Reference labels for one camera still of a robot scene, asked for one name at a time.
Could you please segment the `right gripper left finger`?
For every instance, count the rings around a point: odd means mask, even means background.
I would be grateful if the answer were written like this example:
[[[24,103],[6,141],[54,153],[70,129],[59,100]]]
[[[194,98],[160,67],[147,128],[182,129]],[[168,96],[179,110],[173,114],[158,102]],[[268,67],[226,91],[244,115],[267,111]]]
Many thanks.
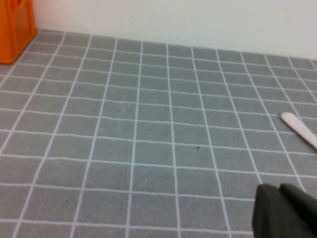
[[[315,238],[317,233],[301,220],[279,188],[266,183],[258,185],[252,216],[254,237]]]

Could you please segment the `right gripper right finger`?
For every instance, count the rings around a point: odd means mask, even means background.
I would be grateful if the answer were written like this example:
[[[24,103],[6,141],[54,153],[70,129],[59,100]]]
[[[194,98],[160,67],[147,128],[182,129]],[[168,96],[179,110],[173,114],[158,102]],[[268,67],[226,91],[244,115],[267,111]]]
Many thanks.
[[[279,190],[288,199],[308,228],[317,232],[317,200],[293,184],[283,183]]]

